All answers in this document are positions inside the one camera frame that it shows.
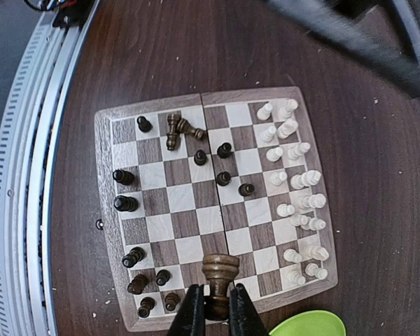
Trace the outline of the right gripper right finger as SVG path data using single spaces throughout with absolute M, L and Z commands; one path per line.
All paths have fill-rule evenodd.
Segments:
M 242 283 L 230 291 L 229 299 L 230 334 L 234 336 L 268 336 L 260 316 Z

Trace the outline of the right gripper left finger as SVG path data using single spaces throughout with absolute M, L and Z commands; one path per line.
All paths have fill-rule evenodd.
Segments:
M 205 335 L 203 285 L 193 284 L 188 288 L 181 307 L 168 329 L 167 335 Z

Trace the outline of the dark rook chess piece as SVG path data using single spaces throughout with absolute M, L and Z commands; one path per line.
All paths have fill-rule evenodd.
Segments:
M 206 255 L 202 272 L 209 282 L 209 295 L 204 297 L 205 318 L 225 321 L 229 316 L 228 287 L 239 273 L 239 259 L 225 254 Z
M 152 297 L 144 297 L 137 310 L 138 316 L 142 319 L 149 317 L 151 310 L 155 307 L 155 304 L 156 302 Z

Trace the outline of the wooden chess board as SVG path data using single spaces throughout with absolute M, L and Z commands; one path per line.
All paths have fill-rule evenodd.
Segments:
M 98 111 L 94 117 L 97 179 L 101 216 L 111 273 L 125 327 L 132 333 L 163 331 L 170 327 L 177 303 L 192 284 L 206 285 L 204 256 L 212 253 L 238 257 L 236 283 L 245 286 L 258 312 L 267 312 L 319 294 L 337 285 L 333 275 L 309 285 L 261 296 L 256 283 L 246 209 L 259 198 L 257 191 L 242 197 L 243 183 L 256 183 L 262 167 L 253 131 L 254 107 L 274 99 L 296 99 L 304 119 L 312 125 L 298 87 L 271 87 L 170 97 Z M 198 141 L 180 134 L 175 150 L 167 150 L 167 116 L 177 113 L 193 127 L 206 131 Z M 119 212 L 116 196 L 134 197 L 139 208 Z M 333 244 L 330 217 L 329 238 Z M 131 268 L 122 258 L 139 246 L 145 258 Z M 140 295 L 127 292 L 137 274 L 149 283 Z M 150 316 L 137 310 L 145 297 L 155 300 Z

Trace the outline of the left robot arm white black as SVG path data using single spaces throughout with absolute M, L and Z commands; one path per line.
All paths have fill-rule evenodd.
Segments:
M 407 95 L 420 98 L 420 1 L 267 1 L 276 13 L 309 30 Z M 384 6 L 398 31 L 398 50 L 361 30 L 357 18 Z

